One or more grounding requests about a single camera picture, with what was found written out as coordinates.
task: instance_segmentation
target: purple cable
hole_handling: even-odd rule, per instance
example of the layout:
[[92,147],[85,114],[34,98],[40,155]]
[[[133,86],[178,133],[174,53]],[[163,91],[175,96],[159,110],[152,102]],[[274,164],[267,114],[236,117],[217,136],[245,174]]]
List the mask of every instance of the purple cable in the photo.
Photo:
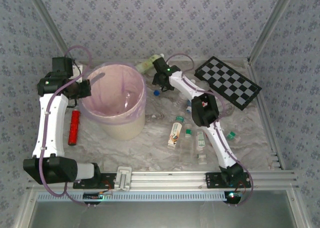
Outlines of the purple cable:
[[46,107],[45,110],[45,116],[44,116],[44,127],[43,127],[43,138],[42,138],[42,150],[40,153],[40,159],[39,159],[39,173],[40,173],[40,178],[41,178],[41,182],[43,184],[43,186],[45,187],[45,189],[53,196],[55,197],[62,197],[65,194],[70,198],[69,194],[67,193],[67,183],[65,183],[64,189],[63,189],[63,193],[61,194],[57,194],[55,192],[53,192],[50,187],[48,186],[45,176],[44,176],[44,171],[43,171],[43,161],[44,161],[44,155],[45,155],[45,146],[46,146],[46,141],[47,141],[47,133],[48,133],[48,121],[49,121],[49,114],[50,114],[50,107],[51,104],[55,98],[55,96],[60,93],[64,88],[68,87],[69,85],[71,85],[72,83],[74,83],[75,81],[77,81],[79,78],[81,78],[90,68],[91,64],[92,64],[92,56],[90,51],[86,48],[83,47],[81,45],[75,45],[72,46],[70,48],[68,48],[68,50],[65,52],[64,56],[66,56],[72,49],[83,49],[89,57],[89,62],[88,65],[86,66],[85,70],[79,75],[77,76],[75,79],[70,80],[69,82],[67,82],[66,84],[64,84],[63,86],[61,86],[59,89],[57,89],[54,94],[51,96],[51,98],[49,99],[48,105]]
[[[173,54],[173,55],[171,55],[171,56],[166,60],[166,63],[167,63],[172,57],[175,57],[175,56],[177,56],[177,55],[186,56],[186,57],[188,57],[188,58],[192,61],[192,68],[187,69],[187,70],[184,70],[184,71],[182,72],[182,74],[181,74],[181,78],[182,78],[182,80],[185,82],[185,84],[187,84],[190,88],[192,88],[192,89],[195,90],[195,91],[198,91],[198,92],[201,92],[201,93],[210,94],[210,95],[214,95],[214,96],[216,96],[216,97],[219,99],[219,101],[221,102],[221,104],[222,104],[222,115],[221,115],[217,120],[215,120],[215,122],[213,123],[214,128],[215,128],[216,130],[218,130],[218,128],[217,128],[217,126],[216,126],[216,122],[218,122],[221,118],[224,117],[225,111],[226,111],[226,106],[225,106],[225,103],[224,103],[222,97],[221,97],[218,93],[216,93],[216,92],[214,92],[214,91],[210,91],[210,92],[209,92],[209,91],[204,91],[204,90],[195,89],[191,84],[189,84],[189,83],[184,79],[183,76],[184,76],[185,72],[191,71],[191,70],[193,70],[193,69],[195,68],[195,62],[194,62],[194,60],[193,60],[188,54],[184,54],[184,53]],[[222,138],[221,138],[221,136],[220,136],[220,133],[217,132],[217,134],[218,134],[219,140],[220,140],[221,144],[223,145],[223,148],[224,148],[224,150],[226,151],[226,153],[231,157],[231,159],[233,159],[237,164],[239,164],[239,165],[248,173],[248,175],[249,175],[250,182],[251,182],[251,191],[250,191],[249,196],[248,196],[244,201],[242,201],[241,203],[236,204],[236,205],[233,204],[233,206],[243,205],[244,203],[246,203],[246,202],[251,198],[251,196],[252,196],[252,194],[253,194],[253,191],[254,191],[254,180],[252,179],[252,176],[251,176],[250,172],[248,171],[248,169],[247,169],[239,160],[237,160],[237,158],[235,158],[235,157],[228,151],[228,149],[227,149],[226,146],[225,146],[225,143],[223,142],[223,140],[222,140]]]

